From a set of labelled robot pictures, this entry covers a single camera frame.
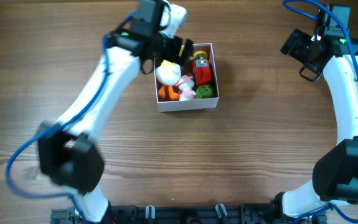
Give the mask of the yellow wooden rattle drum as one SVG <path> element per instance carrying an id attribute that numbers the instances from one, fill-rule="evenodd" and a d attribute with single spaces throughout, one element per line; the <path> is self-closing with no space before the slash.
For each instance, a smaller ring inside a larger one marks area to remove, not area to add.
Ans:
<path id="1" fill-rule="evenodd" d="M 209 55 L 206 51 L 204 50 L 198 50 L 196 52 L 193 53 L 192 55 L 192 59 L 193 60 L 201 60 L 201 59 L 208 59 Z"/>

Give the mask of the red toy fire truck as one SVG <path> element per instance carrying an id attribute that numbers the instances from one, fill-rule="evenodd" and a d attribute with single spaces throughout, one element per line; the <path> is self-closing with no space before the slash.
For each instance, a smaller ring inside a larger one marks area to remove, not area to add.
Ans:
<path id="1" fill-rule="evenodd" d="M 192 71 L 194 74 L 196 87 L 212 83 L 212 72 L 210 63 L 207 59 L 194 60 Z"/>

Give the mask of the white plush duck yellow hat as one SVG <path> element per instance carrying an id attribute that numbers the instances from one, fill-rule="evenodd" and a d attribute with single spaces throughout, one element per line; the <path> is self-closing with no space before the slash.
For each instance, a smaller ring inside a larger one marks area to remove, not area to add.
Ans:
<path id="1" fill-rule="evenodd" d="M 161 87 L 158 90 L 158 97 L 162 100 L 177 101 L 179 94 L 174 91 L 174 86 L 181 78 L 181 66 L 163 60 L 156 69 L 156 79 L 160 82 Z"/>

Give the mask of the green numbered ball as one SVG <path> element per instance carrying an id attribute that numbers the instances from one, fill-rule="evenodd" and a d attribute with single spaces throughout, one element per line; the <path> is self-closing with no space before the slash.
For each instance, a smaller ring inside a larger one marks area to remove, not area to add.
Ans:
<path id="1" fill-rule="evenodd" d="M 203 84 L 197 87 L 195 91 L 196 99 L 206 99 L 216 97 L 216 90 L 210 84 Z"/>

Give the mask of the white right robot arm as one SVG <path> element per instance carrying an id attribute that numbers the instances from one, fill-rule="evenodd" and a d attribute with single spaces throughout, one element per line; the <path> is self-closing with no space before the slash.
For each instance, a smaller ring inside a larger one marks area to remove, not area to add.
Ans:
<path id="1" fill-rule="evenodd" d="M 358 204 L 358 39 L 349 36 L 349 14 L 349 6 L 318 4 L 313 35 L 296 29 L 281 48 L 325 79 L 337 123 L 337 143 L 317 161 L 311 180 L 278 198 L 277 217 L 294 223 Z"/>

